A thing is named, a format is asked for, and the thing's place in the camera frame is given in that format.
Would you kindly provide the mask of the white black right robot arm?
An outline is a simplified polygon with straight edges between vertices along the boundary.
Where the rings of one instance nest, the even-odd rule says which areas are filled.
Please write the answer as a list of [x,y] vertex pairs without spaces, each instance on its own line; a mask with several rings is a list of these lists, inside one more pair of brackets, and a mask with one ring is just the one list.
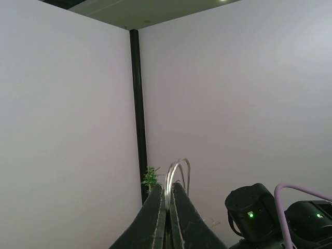
[[[287,209],[284,188],[317,197]],[[296,186],[278,184],[271,193],[256,183],[233,190],[225,200],[229,226],[241,240],[233,248],[331,248],[331,197]]]

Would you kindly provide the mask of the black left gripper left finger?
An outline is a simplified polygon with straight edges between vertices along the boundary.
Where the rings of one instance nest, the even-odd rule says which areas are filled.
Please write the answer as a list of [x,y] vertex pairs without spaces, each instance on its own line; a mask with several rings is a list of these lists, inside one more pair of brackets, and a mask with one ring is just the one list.
[[163,248],[165,219],[164,189],[158,184],[148,195],[132,224],[110,249]]

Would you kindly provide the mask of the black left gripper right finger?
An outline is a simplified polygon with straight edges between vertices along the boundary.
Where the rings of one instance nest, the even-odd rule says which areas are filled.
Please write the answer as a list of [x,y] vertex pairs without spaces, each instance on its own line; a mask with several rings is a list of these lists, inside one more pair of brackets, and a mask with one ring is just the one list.
[[174,183],[172,187],[170,226],[173,248],[226,248],[226,245],[200,217],[180,183]]

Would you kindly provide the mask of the small green christmas tree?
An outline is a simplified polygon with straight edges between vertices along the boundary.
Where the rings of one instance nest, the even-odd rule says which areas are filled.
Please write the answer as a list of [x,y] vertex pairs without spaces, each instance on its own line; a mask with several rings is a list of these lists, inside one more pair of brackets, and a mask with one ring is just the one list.
[[147,169],[146,174],[143,177],[143,180],[141,181],[141,184],[145,187],[147,187],[147,194],[149,195],[152,191],[152,189],[159,184],[159,176],[160,174],[157,173],[157,171],[160,168],[154,168],[149,167]]

